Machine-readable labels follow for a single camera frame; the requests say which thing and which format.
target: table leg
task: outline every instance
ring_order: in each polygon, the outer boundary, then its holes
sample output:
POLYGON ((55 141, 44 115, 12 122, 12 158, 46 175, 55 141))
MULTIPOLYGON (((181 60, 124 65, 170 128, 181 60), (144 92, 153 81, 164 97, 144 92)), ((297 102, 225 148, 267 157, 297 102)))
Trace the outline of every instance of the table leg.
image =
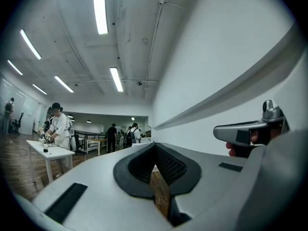
POLYGON ((51 183, 51 182, 53 182, 53 178, 52 178, 50 160, 45 159, 45 162, 46 162, 46 169, 47 169, 47 175, 48 175, 49 183, 51 183))
POLYGON ((28 157, 29 157, 30 174, 31 174, 32 182, 35 183, 34 171, 33 171, 32 160, 31 160, 31 146, 28 146, 28 157))
POLYGON ((68 167, 69 169, 73 168, 73 156, 72 155, 68 157, 68 167))

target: man in white shirt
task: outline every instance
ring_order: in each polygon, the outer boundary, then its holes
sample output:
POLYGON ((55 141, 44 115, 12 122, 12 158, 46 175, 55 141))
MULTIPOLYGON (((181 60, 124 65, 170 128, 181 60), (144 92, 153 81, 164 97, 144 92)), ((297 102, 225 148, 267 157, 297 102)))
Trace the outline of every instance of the man in white shirt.
MULTIPOLYGON (((53 120, 49 130, 46 133, 51 135, 51 140, 54 140, 55 146, 69 150, 69 125, 66 115, 62 113, 63 108, 59 103, 54 103, 52 104, 51 111, 53 114, 53 120)), ((60 174, 57 175, 57 177, 68 171, 68 163, 67 157, 57 160, 57 166, 60 171, 60 174)))
POLYGON ((138 129, 138 124, 136 122, 134 122, 130 131, 132 133, 134 133, 136 144, 139 144, 139 140, 141 140, 141 135, 140 135, 140 131, 138 129))
POLYGON ((14 98, 11 98, 11 100, 6 103, 5 105, 5 111, 4 111, 4 116, 3 116, 3 127, 2 127, 2 132, 3 134, 9 134, 9 125, 11 121, 11 117, 14 112, 14 98))

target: black slot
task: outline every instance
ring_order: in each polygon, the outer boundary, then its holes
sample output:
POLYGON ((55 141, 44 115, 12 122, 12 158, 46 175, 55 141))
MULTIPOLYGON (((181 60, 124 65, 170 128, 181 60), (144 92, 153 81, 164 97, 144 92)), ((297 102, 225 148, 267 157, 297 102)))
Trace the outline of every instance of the black slot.
POLYGON ((220 167, 224 167, 233 171, 241 172, 243 169, 243 166, 235 165, 235 164, 230 164, 230 163, 221 163, 219 164, 220 167))
POLYGON ((62 223, 67 215, 74 208, 79 198, 82 196, 87 186, 72 184, 45 212, 45 214, 58 223, 62 223))

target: finger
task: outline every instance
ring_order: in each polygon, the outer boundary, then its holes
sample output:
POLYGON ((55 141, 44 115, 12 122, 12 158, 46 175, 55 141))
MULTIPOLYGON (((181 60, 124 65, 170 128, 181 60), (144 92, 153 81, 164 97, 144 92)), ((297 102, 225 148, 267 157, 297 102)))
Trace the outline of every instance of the finger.
POLYGON ((229 155, 230 156, 236 156, 236 152, 234 149, 229 150, 229 155))
POLYGON ((227 149, 232 149, 233 148, 233 145, 229 142, 226 143, 226 148, 227 149))
POLYGON ((257 142, 258 136, 259 136, 258 130, 252 130, 250 133, 250 141, 257 142))

